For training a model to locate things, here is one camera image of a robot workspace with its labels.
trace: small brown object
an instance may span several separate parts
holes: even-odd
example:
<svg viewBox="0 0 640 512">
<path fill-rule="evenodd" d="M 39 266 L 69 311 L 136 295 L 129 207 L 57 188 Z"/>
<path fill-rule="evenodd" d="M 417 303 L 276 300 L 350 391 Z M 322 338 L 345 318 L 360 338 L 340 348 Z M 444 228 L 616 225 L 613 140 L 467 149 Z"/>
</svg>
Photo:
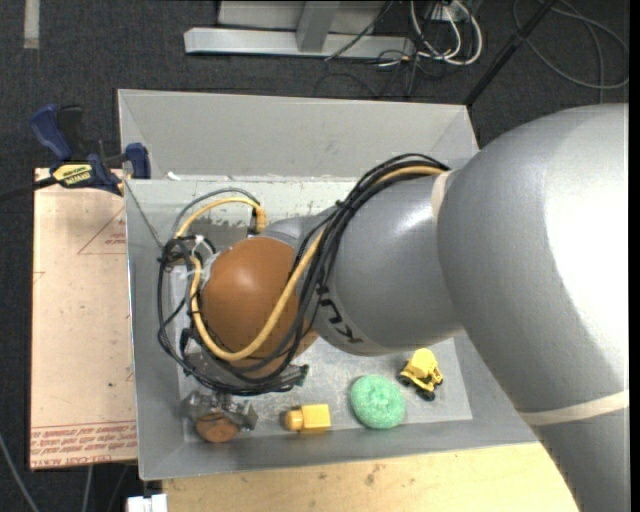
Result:
<svg viewBox="0 0 640 512">
<path fill-rule="evenodd" d="M 222 348 L 238 352 L 256 338 L 287 284 L 294 256 L 293 247 L 284 242 L 253 237 L 233 245 L 214 261 L 211 277 L 200 292 L 201 308 L 204 322 Z M 298 297 L 294 293 L 264 344 L 249 358 L 232 364 L 253 365 L 271 354 L 297 313 Z M 309 333 L 296 355 L 306 350 L 316 337 L 316 333 Z M 282 360 L 283 357 L 276 358 L 251 375 L 268 374 Z"/>
<path fill-rule="evenodd" d="M 196 422 L 198 434 L 210 443 L 226 443 L 238 434 L 238 426 L 220 413 L 211 413 Z"/>
</svg>

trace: wooden table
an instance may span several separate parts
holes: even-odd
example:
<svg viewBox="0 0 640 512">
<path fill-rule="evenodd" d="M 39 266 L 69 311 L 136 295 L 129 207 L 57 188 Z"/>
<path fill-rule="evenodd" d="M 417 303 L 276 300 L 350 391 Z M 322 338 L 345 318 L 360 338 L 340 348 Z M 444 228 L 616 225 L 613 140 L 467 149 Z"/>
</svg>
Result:
<svg viewBox="0 0 640 512">
<path fill-rule="evenodd" d="M 572 512 L 539 443 L 163 481 L 170 512 Z"/>
</svg>

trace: yellow toy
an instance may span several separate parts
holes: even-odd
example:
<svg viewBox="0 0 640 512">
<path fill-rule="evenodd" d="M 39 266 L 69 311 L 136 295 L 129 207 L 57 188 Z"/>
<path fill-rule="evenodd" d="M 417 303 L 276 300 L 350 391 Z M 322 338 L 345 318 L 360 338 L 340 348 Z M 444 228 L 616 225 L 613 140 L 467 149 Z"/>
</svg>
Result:
<svg viewBox="0 0 640 512">
<path fill-rule="evenodd" d="M 288 430 L 298 432 L 324 432 L 331 427 L 331 416 L 327 404 L 303 405 L 289 411 L 285 417 Z"/>
<path fill-rule="evenodd" d="M 435 387 L 442 383 L 442 374 L 433 352 L 428 348 L 416 350 L 398 375 L 398 381 L 404 386 L 415 385 L 421 398 L 432 401 L 436 397 Z"/>
</svg>

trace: yellow cable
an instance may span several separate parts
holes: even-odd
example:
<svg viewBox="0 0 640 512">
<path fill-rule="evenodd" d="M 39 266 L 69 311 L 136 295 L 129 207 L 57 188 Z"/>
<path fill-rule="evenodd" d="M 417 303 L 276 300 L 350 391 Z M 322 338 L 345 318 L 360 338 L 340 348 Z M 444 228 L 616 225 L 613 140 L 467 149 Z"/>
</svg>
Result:
<svg viewBox="0 0 640 512">
<path fill-rule="evenodd" d="M 435 174 L 442 174 L 443 172 L 445 171 L 443 171 L 442 169 L 438 169 L 437 167 L 431 167 L 428 165 L 412 165 L 409 167 L 405 167 L 403 169 L 398 169 L 396 171 L 393 171 L 387 174 L 386 176 L 383 176 L 382 178 L 378 179 L 375 183 L 380 183 L 389 178 L 393 178 L 395 176 L 401 176 L 404 174 L 424 174 L 424 175 L 431 176 Z M 189 228 L 189 226 L 203 213 L 206 213 L 207 211 L 211 210 L 212 208 L 215 208 L 216 206 L 220 206 L 222 204 L 227 204 L 227 203 L 245 203 L 245 204 L 248 204 L 249 206 L 252 206 L 256 210 L 256 215 L 258 216 L 258 218 L 262 220 L 262 224 L 263 224 L 262 229 L 264 229 L 264 224 L 266 224 L 266 217 L 264 217 L 264 209 L 262 209 L 257 203 L 255 203 L 250 199 L 246 199 L 243 197 L 232 197 L 232 198 L 225 198 L 225 199 L 219 199 L 217 201 L 213 201 L 212 203 L 209 203 L 203 206 L 197 212 L 193 213 L 184 222 L 184 224 L 180 226 L 180 229 L 178 229 L 178 231 L 176 232 L 176 237 L 182 236 L 186 232 L 186 230 Z M 193 282 L 191 283 L 191 289 L 189 291 L 192 297 L 191 299 L 192 318 L 194 323 L 196 324 L 196 328 L 198 329 L 198 333 L 200 334 L 202 341 L 205 343 L 207 348 L 216 355 L 216 357 L 219 357 L 220 359 L 223 359 L 225 361 L 238 361 L 240 359 L 244 359 L 245 357 L 252 355 L 256 350 L 258 350 L 264 344 L 264 342 L 267 340 L 267 338 L 271 334 L 271 331 L 276 326 L 276 323 L 280 319 L 280 316 L 282 315 L 282 312 L 284 311 L 284 308 L 287 302 L 289 301 L 289 298 L 291 297 L 291 295 L 293 294 L 293 291 L 295 290 L 295 286 L 296 286 L 296 283 L 298 282 L 298 279 L 300 279 L 305 269 L 309 266 L 309 263 L 311 262 L 311 258 L 316 253 L 316 250 L 318 249 L 318 245 L 320 243 L 320 239 L 322 238 L 323 232 L 324 232 L 324 228 L 322 229 L 322 231 L 318 233 L 314 242 L 309 246 L 307 251 L 304 253 L 304 256 L 300 260 L 300 263 L 296 267 L 295 271 L 293 272 L 293 274 L 291 274 L 291 277 L 289 277 L 289 280 L 287 281 L 287 284 L 282 292 L 282 295 L 280 295 L 278 302 L 273 308 L 271 315 L 269 315 L 267 322 L 265 323 L 264 327 L 262 328 L 258 336 L 256 336 L 256 338 L 249 345 L 247 345 L 245 348 L 243 348 L 238 352 L 228 352 L 220 348 L 218 344 L 211 338 L 211 336 L 209 336 L 207 327 L 205 326 L 204 321 L 202 320 L 202 314 L 198 310 L 197 293 L 198 293 L 198 287 L 200 285 L 200 272 L 202 271 L 202 265 L 200 264 L 200 261 L 197 258 L 192 258 L 192 262 L 196 268 L 195 277 L 193 279 Z"/>
<path fill-rule="evenodd" d="M 404 167 L 402 169 L 398 169 L 396 171 L 390 172 L 386 176 L 375 181 L 374 184 L 378 184 L 382 181 L 386 181 L 389 178 L 395 178 L 396 176 L 402 176 L 404 174 L 424 174 L 425 176 L 433 176 L 436 174 L 442 174 L 446 171 L 442 169 L 438 169 L 437 167 L 431 167 L 430 165 L 410 165 L 409 167 Z"/>
<path fill-rule="evenodd" d="M 278 302 L 273 308 L 271 315 L 269 315 L 267 323 L 264 324 L 264 327 L 262 328 L 258 336 L 256 336 L 256 338 L 249 345 L 247 345 L 245 348 L 243 348 L 238 352 L 227 352 L 226 350 L 221 349 L 217 345 L 217 343 L 211 338 L 211 336 L 209 336 L 207 327 L 204 325 L 204 321 L 202 320 L 202 314 L 198 310 L 198 299 L 196 295 L 198 292 L 198 286 L 200 284 L 200 271 L 202 270 L 202 266 L 200 265 L 200 261 L 198 261 L 197 258 L 192 258 L 192 262 L 196 268 L 196 271 L 195 271 L 196 278 L 194 278 L 193 282 L 191 283 L 191 289 L 189 290 L 189 293 L 192 297 L 191 315 L 198 329 L 198 333 L 202 338 L 202 341 L 205 343 L 205 345 L 207 345 L 207 348 L 211 350 L 211 352 L 213 352 L 220 359 L 224 359 L 225 361 L 238 361 L 240 359 L 244 359 L 245 357 L 250 356 L 262 346 L 262 344 L 269 337 L 269 335 L 271 334 L 271 331 L 273 330 L 273 328 L 276 326 L 276 323 L 280 319 L 280 315 L 282 315 L 282 312 L 284 311 L 284 308 L 287 305 L 289 298 L 291 297 L 291 295 L 293 294 L 293 291 L 295 290 L 295 286 L 296 286 L 296 283 L 298 282 L 298 279 L 300 279 L 305 269 L 309 266 L 309 263 L 311 262 L 311 258 L 316 253 L 323 231 L 324 229 L 320 233 L 318 233 L 318 236 L 316 237 L 316 239 L 309 246 L 309 249 L 304 253 L 304 256 L 300 260 L 300 263 L 294 270 L 293 274 L 291 274 L 289 281 L 287 281 L 287 284 L 284 290 L 282 291 L 282 295 L 280 295 L 280 298 L 278 299 Z"/>
<path fill-rule="evenodd" d="M 178 231 L 176 232 L 176 235 L 175 235 L 176 238 L 184 235 L 187 229 L 189 229 L 189 226 L 191 226 L 191 224 L 193 224 L 193 222 L 198 217 L 200 217 L 203 213 L 208 212 L 209 210 L 211 210 L 212 208 L 215 208 L 216 206 L 221 206 L 227 203 L 244 203 L 251 206 L 256 212 L 256 216 L 257 216 L 256 231 L 258 231 L 258 233 L 262 231 L 266 226 L 266 216 L 265 216 L 264 208 L 262 208 L 262 206 L 260 206 L 258 203 L 246 197 L 225 197 L 224 199 L 218 199 L 217 201 L 213 201 L 203 206 L 202 208 L 200 208 L 197 212 L 192 213 L 189 216 L 189 218 L 186 221 L 184 221 L 184 224 L 180 226 L 180 229 L 178 229 Z"/>
</svg>

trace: wooden board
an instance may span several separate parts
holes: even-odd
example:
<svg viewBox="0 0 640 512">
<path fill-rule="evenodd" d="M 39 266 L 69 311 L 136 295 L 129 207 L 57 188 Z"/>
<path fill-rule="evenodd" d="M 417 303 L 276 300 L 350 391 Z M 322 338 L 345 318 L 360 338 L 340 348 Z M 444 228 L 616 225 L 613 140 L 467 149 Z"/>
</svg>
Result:
<svg viewBox="0 0 640 512">
<path fill-rule="evenodd" d="M 171 512 L 571 512 L 539 443 L 163 481 Z"/>
<path fill-rule="evenodd" d="M 124 200 L 34 197 L 32 469 L 137 456 Z"/>
</svg>

